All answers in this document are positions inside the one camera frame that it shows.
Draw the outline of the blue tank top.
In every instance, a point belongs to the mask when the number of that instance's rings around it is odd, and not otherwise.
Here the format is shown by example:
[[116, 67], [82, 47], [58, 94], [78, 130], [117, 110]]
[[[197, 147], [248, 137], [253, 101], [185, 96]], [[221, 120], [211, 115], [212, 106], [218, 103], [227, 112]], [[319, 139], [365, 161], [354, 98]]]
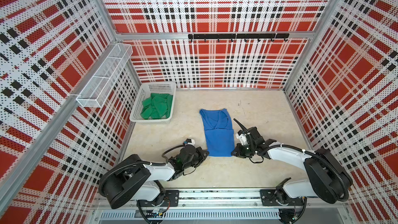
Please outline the blue tank top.
[[209, 155], [212, 157], [231, 157], [235, 148], [232, 119], [228, 111], [204, 110], [199, 111], [206, 139]]

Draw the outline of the green tank top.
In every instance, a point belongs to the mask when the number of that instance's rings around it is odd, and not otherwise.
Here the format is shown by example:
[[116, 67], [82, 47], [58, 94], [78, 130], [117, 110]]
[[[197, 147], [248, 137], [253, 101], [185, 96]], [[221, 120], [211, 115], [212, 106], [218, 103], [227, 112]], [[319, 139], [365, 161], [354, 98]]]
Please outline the green tank top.
[[148, 120], [169, 118], [172, 113], [173, 96], [167, 93], [151, 93], [142, 101], [141, 117]]

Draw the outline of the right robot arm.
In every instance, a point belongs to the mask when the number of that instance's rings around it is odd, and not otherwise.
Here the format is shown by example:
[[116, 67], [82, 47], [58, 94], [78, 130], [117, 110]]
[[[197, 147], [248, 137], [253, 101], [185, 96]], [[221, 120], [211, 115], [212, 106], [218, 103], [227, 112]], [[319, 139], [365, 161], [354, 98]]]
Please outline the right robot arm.
[[233, 156], [242, 159], [259, 156], [263, 161], [281, 161], [306, 172], [304, 179], [293, 181], [288, 177], [276, 186], [274, 197], [278, 204], [288, 205], [296, 198], [319, 198], [329, 204], [348, 201], [352, 178], [330, 150], [305, 150], [265, 140], [256, 127], [242, 128], [236, 137], [239, 142], [231, 152]]

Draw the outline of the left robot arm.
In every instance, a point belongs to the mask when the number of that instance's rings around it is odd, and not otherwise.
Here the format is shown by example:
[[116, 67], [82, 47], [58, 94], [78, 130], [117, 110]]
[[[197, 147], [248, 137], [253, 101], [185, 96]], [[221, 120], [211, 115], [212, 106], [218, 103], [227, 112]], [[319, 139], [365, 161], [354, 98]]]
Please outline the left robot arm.
[[186, 176], [187, 169], [196, 170], [209, 156], [209, 151], [196, 147], [187, 139], [162, 154], [164, 162], [142, 160], [133, 154], [105, 173], [98, 183], [98, 192], [117, 209], [131, 200], [137, 204], [159, 206], [169, 200], [161, 181], [173, 181]]

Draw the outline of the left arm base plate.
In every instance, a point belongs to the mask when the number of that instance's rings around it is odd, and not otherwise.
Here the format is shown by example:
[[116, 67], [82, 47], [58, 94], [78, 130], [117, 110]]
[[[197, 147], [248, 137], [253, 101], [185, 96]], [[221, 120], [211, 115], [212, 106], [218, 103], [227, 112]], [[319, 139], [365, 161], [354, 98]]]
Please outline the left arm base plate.
[[166, 190], [160, 192], [160, 194], [152, 201], [139, 200], [141, 207], [176, 207], [179, 202], [179, 190]]

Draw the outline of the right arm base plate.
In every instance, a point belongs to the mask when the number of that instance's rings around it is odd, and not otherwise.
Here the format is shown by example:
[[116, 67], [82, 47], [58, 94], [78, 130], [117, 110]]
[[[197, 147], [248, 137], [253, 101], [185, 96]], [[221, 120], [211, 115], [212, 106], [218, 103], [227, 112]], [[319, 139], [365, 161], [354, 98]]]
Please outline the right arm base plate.
[[263, 206], [303, 206], [302, 198], [290, 198], [282, 190], [261, 189], [260, 199]]

